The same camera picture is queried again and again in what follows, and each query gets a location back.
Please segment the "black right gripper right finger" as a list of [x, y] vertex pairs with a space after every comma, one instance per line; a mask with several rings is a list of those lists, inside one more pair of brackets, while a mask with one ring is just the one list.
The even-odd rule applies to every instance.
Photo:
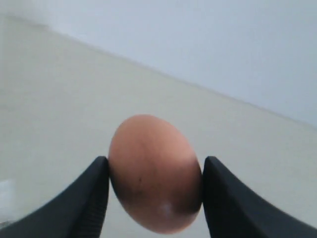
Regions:
[[317, 237], [316, 228], [264, 200], [214, 156], [204, 163], [203, 205], [212, 238]]

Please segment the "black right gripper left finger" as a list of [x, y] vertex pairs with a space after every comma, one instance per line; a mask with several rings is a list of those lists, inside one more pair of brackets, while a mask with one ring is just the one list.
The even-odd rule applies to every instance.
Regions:
[[109, 191], [108, 160], [97, 157], [50, 202], [0, 231], [2, 238], [98, 238]]

